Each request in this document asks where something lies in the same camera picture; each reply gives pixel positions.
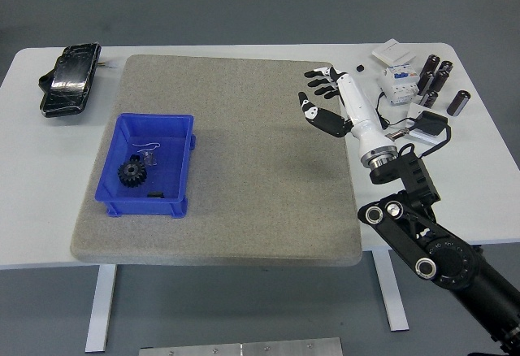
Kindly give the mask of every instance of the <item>blue plastic bin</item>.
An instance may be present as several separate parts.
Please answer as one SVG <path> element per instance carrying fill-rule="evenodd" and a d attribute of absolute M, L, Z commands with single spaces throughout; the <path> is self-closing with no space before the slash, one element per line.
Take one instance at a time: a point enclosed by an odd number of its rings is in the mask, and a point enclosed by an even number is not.
<path fill-rule="evenodd" d="M 188 209 L 185 197 L 189 155 L 195 147 L 193 116 L 122 114 L 115 122 L 114 135 L 106 156 L 95 198 L 106 205 L 109 216 L 122 214 L 171 215 L 182 218 Z M 157 165 L 146 167 L 146 180 L 135 188 L 125 187 L 117 171 L 142 146 L 157 142 L 153 150 Z M 148 198 L 162 192 L 164 198 Z"/>

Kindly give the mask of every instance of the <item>table leg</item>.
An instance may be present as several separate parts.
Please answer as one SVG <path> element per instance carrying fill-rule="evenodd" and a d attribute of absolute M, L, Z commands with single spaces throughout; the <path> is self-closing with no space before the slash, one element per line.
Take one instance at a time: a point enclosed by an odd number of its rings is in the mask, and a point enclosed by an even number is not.
<path fill-rule="evenodd" d="M 114 292 L 115 270 L 116 265 L 114 264 L 99 266 L 85 352 L 105 351 L 108 322 L 111 316 L 112 294 Z"/>
<path fill-rule="evenodd" d="M 384 306 L 387 309 L 390 330 L 408 330 L 405 308 L 397 287 L 396 274 L 393 271 L 390 253 L 386 249 L 373 250 L 375 270 L 379 277 L 379 286 L 383 294 Z"/>

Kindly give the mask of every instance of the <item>gray floor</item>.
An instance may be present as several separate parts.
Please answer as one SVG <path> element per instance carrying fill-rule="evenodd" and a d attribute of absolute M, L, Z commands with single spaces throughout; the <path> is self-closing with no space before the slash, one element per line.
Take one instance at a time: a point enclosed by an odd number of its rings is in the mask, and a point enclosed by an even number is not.
<path fill-rule="evenodd" d="M 0 80 L 18 50 L 85 41 L 442 41 L 459 54 L 518 164 L 519 9 L 520 0 L 0 0 Z M 518 244 L 486 248 L 516 287 L 519 255 Z M 106 354 L 327 336 L 341 337 L 345 355 L 499 353 L 450 294 L 393 261 L 408 332 L 388 331 L 370 254 L 348 268 L 122 266 Z M 0 271 L 0 354 L 83 354 L 96 275 L 95 267 Z"/>

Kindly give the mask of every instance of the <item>metal plate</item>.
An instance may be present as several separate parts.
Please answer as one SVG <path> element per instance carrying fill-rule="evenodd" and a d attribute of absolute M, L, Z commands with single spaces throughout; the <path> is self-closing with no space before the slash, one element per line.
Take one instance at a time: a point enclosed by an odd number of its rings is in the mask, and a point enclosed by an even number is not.
<path fill-rule="evenodd" d="M 139 356 L 343 356 L 340 338 L 141 349 Z"/>

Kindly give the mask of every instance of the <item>black cylinder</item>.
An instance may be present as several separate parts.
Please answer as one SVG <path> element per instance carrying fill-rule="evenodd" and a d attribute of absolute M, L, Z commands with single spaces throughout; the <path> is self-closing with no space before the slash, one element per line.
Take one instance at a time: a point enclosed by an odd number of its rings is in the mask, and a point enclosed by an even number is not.
<path fill-rule="evenodd" d="M 462 108 L 468 103 L 468 100 L 470 100 L 471 95 L 466 90 L 459 90 L 457 93 L 457 96 L 453 99 L 452 103 L 449 105 L 446 112 L 448 112 L 448 115 L 451 116 L 458 116 L 458 114 L 461 113 Z"/>
<path fill-rule="evenodd" d="M 436 102 L 437 97 L 439 94 L 435 90 L 428 90 L 424 96 L 422 96 L 422 99 L 419 103 L 420 106 L 425 106 L 427 108 L 432 108 L 433 103 Z"/>
<path fill-rule="evenodd" d="M 424 63 L 424 67 L 421 70 L 421 74 L 419 76 L 423 76 L 426 72 L 434 72 L 437 69 L 437 65 L 440 62 L 440 58 L 434 54 L 430 55 Z"/>
<path fill-rule="evenodd" d="M 449 78 L 449 73 L 445 72 L 444 70 L 439 70 L 431 82 L 431 89 L 435 90 L 436 92 L 440 92 L 442 87 L 444 86 L 444 83 Z"/>
<path fill-rule="evenodd" d="M 452 291 L 458 301 L 502 343 L 502 350 L 520 355 L 520 292 L 479 256 L 480 269 L 465 289 Z"/>
<path fill-rule="evenodd" d="M 421 78 L 419 78 L 419 82 L 417 83 L 417 88 L 419 89 L 419 96 L 423 96 L 426 93 L 426 91 L 429 90 L 433 78 L 433 72 L 425 72 L 421 75 Z"/>
<path fill-rule="evenodd" d="M 442 61 L 439 65 L 439 70 L 443 70 L 445 72 L 450 73 L 453 69 L 453 63 L 450 61 Z"/>

